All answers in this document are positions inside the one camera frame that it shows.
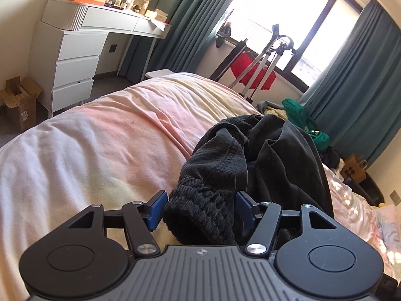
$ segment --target wall outlet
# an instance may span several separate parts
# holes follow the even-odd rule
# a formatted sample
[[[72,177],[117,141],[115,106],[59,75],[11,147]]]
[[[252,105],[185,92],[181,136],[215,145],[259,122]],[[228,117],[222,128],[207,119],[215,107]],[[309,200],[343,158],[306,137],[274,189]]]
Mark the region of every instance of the wall outlet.
[[[114,53],[116,51],[117,44],[110,45],[109,53]]]
[[[400,198],[400,196],[398,196],[398,194],[395,190],[390,194],[390,198],[391,198],[392,202],[394,203],[394,205],[396,205],[396,206],[398,206],[398,204],[401,203],[401,198]]]

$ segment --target gray ribbed plate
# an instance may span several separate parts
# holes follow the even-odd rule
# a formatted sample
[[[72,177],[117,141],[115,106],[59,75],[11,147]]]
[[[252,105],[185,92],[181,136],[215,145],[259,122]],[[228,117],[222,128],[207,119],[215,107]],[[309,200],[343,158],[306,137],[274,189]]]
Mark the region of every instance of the gray ribbed plate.
[[[42,301],[33,297],[31,301]],[[284,283],[266,259],[244,256],[236,246],[169,246],[137,261],[115,289],[93,301],[306,301]],[[361,300],[375,300],[368,296]]]

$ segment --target crosshair logo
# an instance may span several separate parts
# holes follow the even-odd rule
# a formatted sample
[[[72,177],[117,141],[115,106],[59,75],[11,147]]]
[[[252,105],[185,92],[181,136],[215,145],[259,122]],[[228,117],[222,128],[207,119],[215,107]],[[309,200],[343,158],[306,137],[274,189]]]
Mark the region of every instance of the crosshair logo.
[[[204,256],[205,254],[207,254],[207,250],[205,249],[199,249],[196,253],[200,256]]]

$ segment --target red bag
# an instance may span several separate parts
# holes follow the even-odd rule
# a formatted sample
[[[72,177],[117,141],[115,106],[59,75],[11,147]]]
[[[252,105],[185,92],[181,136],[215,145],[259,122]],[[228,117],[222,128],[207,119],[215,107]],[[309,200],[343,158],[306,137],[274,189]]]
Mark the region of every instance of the red bag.
[[[250,52],[242,52],[238,58],[231,64],[230,69],[233,72],[235,78],[238,78],[239,75],[253,62],[254,58],[251,57],[252,54]],[[255,73],[259,63],[257,63],[251,71],[247,73],[245,77],[243,77],[239,82],[246,85],[249,80],[251,80],[252,75]],[[255,81],[251,85],[251,89],[255,89],[260,81],[262,80],[263,76],[265,75],[267,70],[267,66],[264,66],[260,73],[257,75]],[[274,80],[276,79],[276,74],[273,71],[267,80],[263,83],[261,90],[270,89],[271,85],[273,84]]]

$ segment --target window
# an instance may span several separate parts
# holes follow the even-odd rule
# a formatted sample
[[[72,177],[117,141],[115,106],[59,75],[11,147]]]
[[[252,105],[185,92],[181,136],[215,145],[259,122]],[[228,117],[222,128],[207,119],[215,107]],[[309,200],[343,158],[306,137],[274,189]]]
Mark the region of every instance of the window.
[[[251,50],[262,51],[274,24],[294,40],[294,53],[285,51],[276,71],[305,91],[341,48],[361,7],[353,0],[234,0],[232,9],[231,38],[247,38]]]

